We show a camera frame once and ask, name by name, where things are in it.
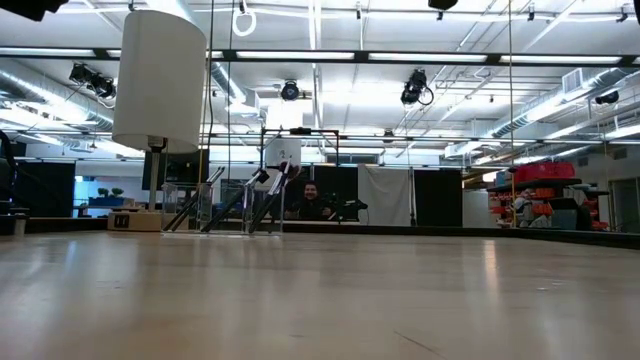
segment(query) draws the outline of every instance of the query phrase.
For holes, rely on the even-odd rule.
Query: white cylindrical lamp shade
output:
[[[152,10],[130,13],[124,24],[113,140],[151,150],[166,138],[167,152],[198,149],[206,38],[180,17]]]

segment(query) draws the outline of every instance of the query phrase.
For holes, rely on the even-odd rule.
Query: man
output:
[[[513,203],[513,209],[516,213],[516,225],[518,227],[528,227],[535,219],[533,214],[533,204],[531,202],[531,196],[533,193],[533,189],[523,190]]]
[[[331,208],[320,199],[316,183],[308,181],[304,186],[304,199],[285,212],[285,219],[327,220],[331,213]]]

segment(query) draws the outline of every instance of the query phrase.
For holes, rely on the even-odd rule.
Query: silver air duct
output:
[[[576,69],[562,78],[562,86],[550,90],[522,106],[513,117],[510,115],[496,121],[496,125],[481,137],[500,138],[511,131],[516,131],[536,121],[550,116],[573,102],[593,96],[598,96],[615,90],[622,81],[637,75],[639,69],[612,68],[602,69]],[[481,143],[463,143],[447,146],[446,157],[468,153]]]
[[[229,90],[229,99],[232,103],[242,104],[247,100],[246,92],[238,86],[227,74],[227,70],[219,62],[211,63],[211,80],[223,93]]]
[[[195,21],[194,13],[189,8],[189,5],[183,0],[146,0],[151,9],[166,12],[179,16],[195,26],[198,23]],[[218,89],[226,94],[229,89],[229,98],[234,103],[244,103],[246,100],[246,94],[238,84],[231,79],[227,71],[222,64],[218,62],[211,63],[211,80],[213,80]]]
[[[85,121],[96,123],[91,130],[111,131],[112,110],[14,60],[0,59],[0,92],[9,94],[6,98],[13,101],[71,104],[86,116]]]

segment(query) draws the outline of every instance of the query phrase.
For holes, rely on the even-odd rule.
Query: wooden floor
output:
[[[73,233],[0,243],[0,279],[3,360],[640,354],[640,253],[630,250]]]

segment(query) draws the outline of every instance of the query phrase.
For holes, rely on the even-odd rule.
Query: mounted camera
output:
[[[284,82],[284,87],[280,92],[280,96],[284,101],[295,101],[300,96],[300,89],[295,80],[287,80]]]

